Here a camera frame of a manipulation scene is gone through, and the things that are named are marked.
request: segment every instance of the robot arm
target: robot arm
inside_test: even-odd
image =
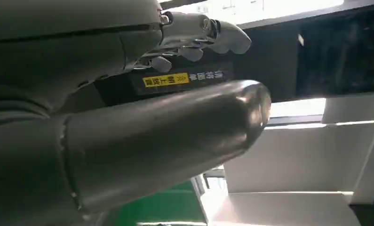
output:
[[[255,81],[50,115],[97,79],[249,45],[155,0],[0,0],[0,226],[82,221],[244,153],[271,104]]]

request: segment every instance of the warning label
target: warning label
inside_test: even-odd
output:
[[[187,73],[168,74],[143,78],[146,88],[189,83]]]

